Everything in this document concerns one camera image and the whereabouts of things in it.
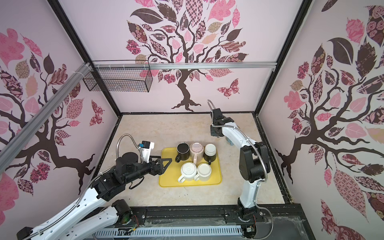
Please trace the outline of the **blue mug yellow inside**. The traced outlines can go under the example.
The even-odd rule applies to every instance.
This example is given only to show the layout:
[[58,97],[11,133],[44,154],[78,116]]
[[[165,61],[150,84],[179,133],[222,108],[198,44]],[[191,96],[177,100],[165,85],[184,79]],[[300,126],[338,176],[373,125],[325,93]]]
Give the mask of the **blue mug yellow inside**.
[[233,143],[228,137],[226,137],[226,141],[227,141],[227,143],[228,143],[230,146],[233,146],[233,145],[234,145],[234,143]]

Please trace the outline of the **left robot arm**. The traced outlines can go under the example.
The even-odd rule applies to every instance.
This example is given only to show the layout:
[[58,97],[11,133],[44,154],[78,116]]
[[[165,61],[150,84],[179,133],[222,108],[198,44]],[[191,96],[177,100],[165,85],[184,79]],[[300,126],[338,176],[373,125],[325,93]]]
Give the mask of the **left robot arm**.
[[34,228],[24,227],[17,233],[19,240],[82,240],[116,223],[139,226],[138,218],[124,200],[118,200],[100,213],[87,218],[126,189],[127,184],[144,176],[162,175],[172,159],[150,159],[139,163],[136,153],[125,153],[116,164],[92,180],[84,193],[51,219]]

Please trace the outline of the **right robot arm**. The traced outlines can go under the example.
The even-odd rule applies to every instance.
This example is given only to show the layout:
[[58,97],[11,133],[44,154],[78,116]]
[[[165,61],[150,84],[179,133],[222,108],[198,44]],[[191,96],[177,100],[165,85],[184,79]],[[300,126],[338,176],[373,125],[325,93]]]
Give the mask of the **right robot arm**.
[[261,183],[268,180],[271,171],[268,148],[264,143],[248,137],[220,109],[211,110],[211,118],[211,136],[227,138],[240,151],[239,171],[245,182],[238,198],[238,211],[240,219],[246,221],[261,211],[257,204],[257,194]]

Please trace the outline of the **white ribbed mug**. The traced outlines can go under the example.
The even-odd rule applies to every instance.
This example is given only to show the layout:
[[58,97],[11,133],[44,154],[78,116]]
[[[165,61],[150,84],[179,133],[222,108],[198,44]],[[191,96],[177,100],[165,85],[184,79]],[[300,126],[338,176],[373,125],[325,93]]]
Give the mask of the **white ribbed mug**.
[[178,182],[183,183],[185,181],[193,181],[196,174],[196,165],[194,163],[187,162],[181,167],[181,176],[178,178]]

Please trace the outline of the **pink beige mug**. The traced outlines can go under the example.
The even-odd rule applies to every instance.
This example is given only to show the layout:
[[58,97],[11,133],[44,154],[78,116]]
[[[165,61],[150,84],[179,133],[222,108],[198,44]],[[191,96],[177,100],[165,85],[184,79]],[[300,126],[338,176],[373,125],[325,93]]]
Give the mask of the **pink beige mug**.
[[204,157],[204,146],[201,143],[193,143],[190,145],[190,158],[197,166]]

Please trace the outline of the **black white mug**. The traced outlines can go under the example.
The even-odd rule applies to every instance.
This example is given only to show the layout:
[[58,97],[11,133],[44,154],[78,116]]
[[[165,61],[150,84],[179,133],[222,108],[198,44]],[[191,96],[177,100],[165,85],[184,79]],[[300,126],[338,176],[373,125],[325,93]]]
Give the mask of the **black white mug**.
[[217,148],[214,144],[207,144],[204,148],[204,160],[211,165],[217,159]]

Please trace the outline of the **cream white mug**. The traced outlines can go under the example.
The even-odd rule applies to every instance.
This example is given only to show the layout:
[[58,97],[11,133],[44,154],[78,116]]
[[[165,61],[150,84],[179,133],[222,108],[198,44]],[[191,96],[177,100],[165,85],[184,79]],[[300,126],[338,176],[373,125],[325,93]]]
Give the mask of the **cream white mug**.
[[212,168],[209,164],[202,163],[197,167],[197,174],[194,177],[195,181],[207,182],[212,174]]

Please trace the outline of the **yellow plastic tray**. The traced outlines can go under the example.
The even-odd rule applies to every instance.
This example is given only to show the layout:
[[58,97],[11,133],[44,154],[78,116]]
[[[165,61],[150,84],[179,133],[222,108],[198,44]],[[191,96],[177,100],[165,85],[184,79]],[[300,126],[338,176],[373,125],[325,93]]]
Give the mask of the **yellow plastic tray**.
[[175,162],[177,156],[177,148],[164,148],[161,152],[162,159],[172,159],[171,164],[168,166],[164,174],[159,177],[159,186],[162,188],[173,188],[173,187],[192,187],[192,186],[211,186],[219,185],[222,182],[222,172],[220,166],[220,159],[217,156],[216,160],[211,164],[212,174],[207,181],[195,181],[186,180],[183,183],[178,182],[178,178],[181,176],[181,167],[186,161],[179,163]]

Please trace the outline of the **aluminium rail back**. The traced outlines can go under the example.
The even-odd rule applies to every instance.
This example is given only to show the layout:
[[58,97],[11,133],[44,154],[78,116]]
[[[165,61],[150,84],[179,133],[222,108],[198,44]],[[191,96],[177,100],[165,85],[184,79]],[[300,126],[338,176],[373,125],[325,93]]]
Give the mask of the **aluminium rail back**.
[[148,70],[191,70],[191,69],[275,69],[276,62],[238,62],[238,63],[94,63],[95,68],[144,68]]

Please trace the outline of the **aluminium rail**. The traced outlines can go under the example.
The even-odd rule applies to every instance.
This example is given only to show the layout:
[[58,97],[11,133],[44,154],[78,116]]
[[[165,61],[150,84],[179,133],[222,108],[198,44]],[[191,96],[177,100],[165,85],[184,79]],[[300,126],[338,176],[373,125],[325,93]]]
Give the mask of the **aluminium rail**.
[[1,173],[12,163],[19,152],[36,134],[44,122],[53,114],[70,91],[92,70],[89,63],[82,64],[65,84],[54,94],[37,114],[23,127],[1,151]]
[[95,68],[144,68],[148,70],[191,70],[191,69],[275,69],[276,62],[238,62],[238,63],[94,63]]

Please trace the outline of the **black base frame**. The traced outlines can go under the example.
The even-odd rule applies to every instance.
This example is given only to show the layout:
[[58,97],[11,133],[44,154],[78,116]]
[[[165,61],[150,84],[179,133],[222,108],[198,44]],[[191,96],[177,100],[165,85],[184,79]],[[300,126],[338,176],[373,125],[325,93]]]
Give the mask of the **black base frame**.
[[[140,227],[240,226],[240,239],[313,240],[315,236],[299,204],[260,205],[260,212],[244,221],[237,205],[130,207],[139,226],[116,223],[106,228],[136,230]],[[90,218],[106,208],[90,213]]]

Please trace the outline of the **aluminium rail left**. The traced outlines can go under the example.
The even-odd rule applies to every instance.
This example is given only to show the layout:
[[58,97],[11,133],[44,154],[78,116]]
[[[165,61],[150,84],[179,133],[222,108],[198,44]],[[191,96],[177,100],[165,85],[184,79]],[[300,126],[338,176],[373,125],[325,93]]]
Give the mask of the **aluminium rail left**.
[[36,134],[44,122],[53,114],[70,91],[92,70],[89,63],[82,64],[65,84],[54,94],[37,114],[23,127],[1,151],[1,173],[12,163],[19,152]]

